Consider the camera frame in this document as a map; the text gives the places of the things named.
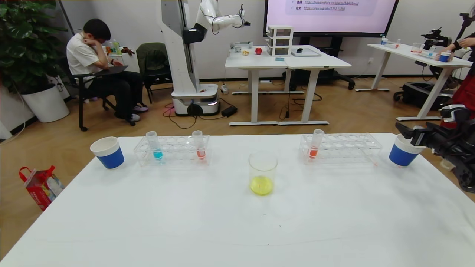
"screen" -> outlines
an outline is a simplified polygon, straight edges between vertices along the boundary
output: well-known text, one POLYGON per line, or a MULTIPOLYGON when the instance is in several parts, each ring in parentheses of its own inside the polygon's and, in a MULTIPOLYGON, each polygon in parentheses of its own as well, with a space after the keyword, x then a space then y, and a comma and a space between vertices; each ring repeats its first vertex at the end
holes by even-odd
POLYGON ((268 25, 298 33, 386 33, 398 0, 267 0, 268 25))

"hand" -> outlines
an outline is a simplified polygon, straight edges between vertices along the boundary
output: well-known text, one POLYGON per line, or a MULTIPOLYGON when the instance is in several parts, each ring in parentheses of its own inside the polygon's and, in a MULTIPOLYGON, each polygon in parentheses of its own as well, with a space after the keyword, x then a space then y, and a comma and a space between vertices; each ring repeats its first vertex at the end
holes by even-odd
POLYGON ((92 39, 84 39, 83 42, 87 44, 88 46, 97 46, 99 44, 98 41, 92 40, 92 39))
POLYGON ((475 47, 475 38, 466 38, 458 43, 463 48, 475 47))
POLYGON ((122 62, 120 62, 119 60, 114 60, 114 62, 112 62, 112 65, 114 65, 114 66, 123 66, 122 62))

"white shirt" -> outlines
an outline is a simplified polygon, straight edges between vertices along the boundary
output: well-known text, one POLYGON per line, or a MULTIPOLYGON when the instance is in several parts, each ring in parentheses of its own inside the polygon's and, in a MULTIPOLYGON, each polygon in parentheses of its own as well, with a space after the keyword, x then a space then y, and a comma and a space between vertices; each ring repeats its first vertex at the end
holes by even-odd
POLYGON ((66 46, 66 57, 69 69, 73 75, 96 73, 101 71, 94 66, 99 61, 96 50, 83 42, 84 37, 81 33, 74 35, 66 46))

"black pants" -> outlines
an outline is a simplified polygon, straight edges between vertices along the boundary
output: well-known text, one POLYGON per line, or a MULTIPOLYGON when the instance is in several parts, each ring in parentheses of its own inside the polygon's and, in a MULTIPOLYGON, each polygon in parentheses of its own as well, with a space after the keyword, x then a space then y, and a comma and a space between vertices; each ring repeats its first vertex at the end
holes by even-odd
POLYGON ((140 74, 123 71, 94 79, 89 86, 89 91, 97 93, 97 96, 114 95, 116 115, 127 118, 132 114, 132 108, 137 103, 142 103, 142 88, 140 74))

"office chair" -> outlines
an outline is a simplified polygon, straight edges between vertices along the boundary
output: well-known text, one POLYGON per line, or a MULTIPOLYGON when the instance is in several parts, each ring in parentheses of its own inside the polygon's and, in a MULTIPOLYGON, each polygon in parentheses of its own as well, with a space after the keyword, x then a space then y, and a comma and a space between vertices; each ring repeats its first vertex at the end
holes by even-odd
MULTIPOLYGON (((84 78, 92 76, 92 74, 73 75, 71 73, 71 70, 69 69, 69 64, 67 62, 66 57, 60 58, 57 63, 69 79, 69 83, 65 83, 65 85, 79 90, 79 128, 81 129, 81 131, 87 131, 87 127, 83 126, 84 100, 94 96, 99 97, 102 99, 102 108, 104 108, 104 110, 109 110, 109 107, 106 106, 109 105, 115 111, 115 105, 113 105, 109 100, 107 100, 107 97, 110 96, 110 94, 98 95, 97 92, 92 92, 91 90, 85 87, 85 84, 92 82, 94 79, 97 78, 97 76, 84 82, 84 78)), ((130 119, 126 119, 126 121, 130 124, 130 126, 135 126, 135 122, 131 121, 130 119)))
POLYGON ((137 48, 137 60, 143 85, 147 89, 150 104, 152 103, 153 91, 170 89, 151 89, 152 85, 172 83, 170 64, 165 44, 145 43, 137 48))

